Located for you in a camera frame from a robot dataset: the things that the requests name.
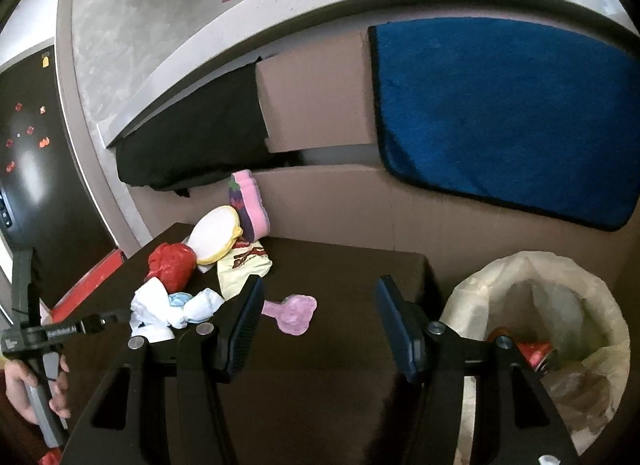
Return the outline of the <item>white gold round lid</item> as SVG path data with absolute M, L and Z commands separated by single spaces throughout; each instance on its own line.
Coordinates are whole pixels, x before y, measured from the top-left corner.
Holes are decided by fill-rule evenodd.
M 242 234 L 238 212 L 230 205 L 218 206 L 194 226 L 186 245 L 198 266 L 208 266 L 228 254 Z

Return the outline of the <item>pink tissue pack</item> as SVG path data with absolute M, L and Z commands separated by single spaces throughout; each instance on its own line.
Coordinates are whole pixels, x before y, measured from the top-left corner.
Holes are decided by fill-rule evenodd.
M 230 205 L 240 218 L 243 239 L 253 243 L 262 237 L 267 237 L 270 232 L 270 220 L 252 172 L 241 170 L 233 173 L 230 177 L 228 193 Z

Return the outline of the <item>black refrigerator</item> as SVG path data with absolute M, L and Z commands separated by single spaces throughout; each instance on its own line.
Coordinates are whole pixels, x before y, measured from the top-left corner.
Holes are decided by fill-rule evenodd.
M 52 47 L 1 73 L 1 231 L 35 250 L 46 303 L 115 248 L 67 140 Z

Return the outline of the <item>red plastic bag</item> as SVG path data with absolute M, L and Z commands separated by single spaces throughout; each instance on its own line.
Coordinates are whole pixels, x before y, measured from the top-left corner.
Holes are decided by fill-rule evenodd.
M 196 268 L 196 255 L 184 243 L 162 243 L 148 258 L 145 280 L 157 279 L 168 294 L 182 292 Z

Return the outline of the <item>red soda can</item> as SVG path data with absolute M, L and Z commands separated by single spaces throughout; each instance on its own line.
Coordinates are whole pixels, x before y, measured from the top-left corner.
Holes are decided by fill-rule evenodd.
M 516 335 L 510 329 L 497 327 L 487 336 L 487 341 L 493 343 L 500 337 L 510 338 L 513 344 L 518 347 L 529 367 L 538 375 L 544 376 L 551 371 L 558 370 L 560 358 L 551 341 L 541 341 L 533 336 Z

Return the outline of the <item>black cloth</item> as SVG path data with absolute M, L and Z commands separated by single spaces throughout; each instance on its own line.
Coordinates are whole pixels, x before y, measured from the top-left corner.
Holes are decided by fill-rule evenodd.
M 115 146 L 118 178 L 187 198 L 192 188 L 240 170 L 303 164 L 299 150 L 271 152 L 256 66 L 216 78 L 151 118 Z

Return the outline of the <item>blue towel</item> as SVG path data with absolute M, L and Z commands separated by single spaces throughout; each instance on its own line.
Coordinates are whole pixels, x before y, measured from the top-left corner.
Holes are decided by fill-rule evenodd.
M 368 31 L 378 151 L 418 188 L 603 231 L 639 201 L 639 58 L 498 18 Z

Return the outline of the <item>cream snack wrapper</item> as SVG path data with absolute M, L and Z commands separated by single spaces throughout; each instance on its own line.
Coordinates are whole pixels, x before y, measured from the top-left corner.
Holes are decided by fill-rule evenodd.
M 251 275 L 265 277 L 271 267 L 272 261 L 262 243 L 236 242 L 216 263 L 221 296 L 230 300 L 239 295 Z

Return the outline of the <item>pink heart-shaped wrapper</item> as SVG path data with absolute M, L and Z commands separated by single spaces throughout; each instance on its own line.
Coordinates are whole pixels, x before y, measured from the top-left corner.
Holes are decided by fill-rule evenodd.
M 266 300 L 262 314 L 273 319 L 278 329 L 286 335 L 300 336 L 307 332 L 317 309 L 317 300 L 308 295 L 294 294 L 281 303 Z

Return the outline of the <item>white blue tissue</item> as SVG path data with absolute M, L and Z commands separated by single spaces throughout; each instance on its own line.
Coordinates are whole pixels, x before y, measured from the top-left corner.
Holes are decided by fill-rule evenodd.
M 183 292 L 169 294 L 163 283 L 152 277 L 132 297 L 131 337 L 142 336 L 150 343 L 170 341 L 178 329 L 213 318 L 223 304 L 224 297 L 212 289 L 203 289 L 195 296 Z

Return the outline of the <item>cardboard panel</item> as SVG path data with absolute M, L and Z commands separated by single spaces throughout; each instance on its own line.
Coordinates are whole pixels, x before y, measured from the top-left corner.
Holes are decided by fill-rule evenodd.
M 303 164 L 252 170 L 275 237 L 421 253 L 453 285 L 522 249 L 573 258 L 614 282 L 639 234 L 629 222 L 603 231 L 566 220 L 418 188 L 390 174 L 378 151 L 369 29 L 306 45 L 256 66 L 271 152 L 299 150 Z M 224 199 L 222 183 L 174 192 L 131 187 L 160 232 L 195 222 Z

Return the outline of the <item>grey kitchen countertop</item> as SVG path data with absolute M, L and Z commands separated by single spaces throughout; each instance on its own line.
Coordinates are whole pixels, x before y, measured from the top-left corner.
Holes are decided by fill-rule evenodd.
M 134 254 L 150 233 L 139 214 L 125 215 L 118 202 L 122 186 L 113 187 L 99 154 L 107 144 L 152 108 L 159 107 L 171 92 L 195 84 L 208 71 L 233 61 L 277 40 L 313 26 L 401 5 L 425 6 L 441 0 L 247 0 L 224 11 L 207 23 L 165 59 L 124 104 L 122 112 L 105 126 L 89 126 L 82 107 L 74 57 L 73 1 L 58 0 L 54 47 L 56 77 L 61 108 L 70 147 L 90 199 L 115 245 Z M 504 0 L 489 0 L 492 6 Z M 609 26 L 631 36 L 638 25 L 622 0 L 513 0 L 514 5 L 540 3 L 545 10 L 565 12 L 567 19 L 590 19 L 597 26 Z

